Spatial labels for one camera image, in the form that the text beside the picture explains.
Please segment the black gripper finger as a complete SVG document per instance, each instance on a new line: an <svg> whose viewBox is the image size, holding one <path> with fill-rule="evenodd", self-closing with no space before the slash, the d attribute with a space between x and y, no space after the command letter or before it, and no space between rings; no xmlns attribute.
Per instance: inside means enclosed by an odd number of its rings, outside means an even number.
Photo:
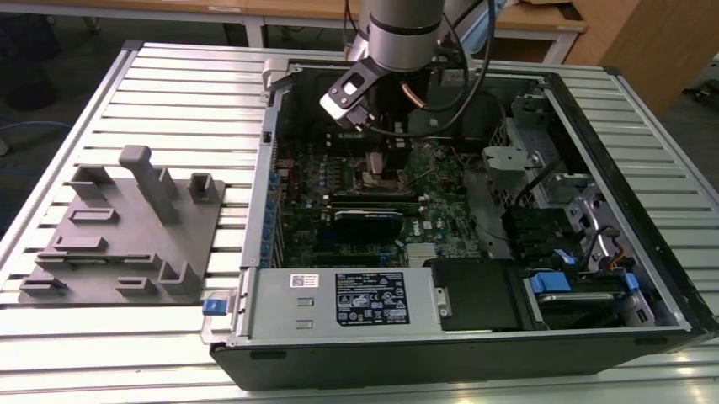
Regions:
<svg viewBox="0 0 719 404"><path fill-rule="evenodd" d="M405 168L409 158L408 141L385 141L382 148L382 173L384 178L394 178L396 173Z"/></svg>

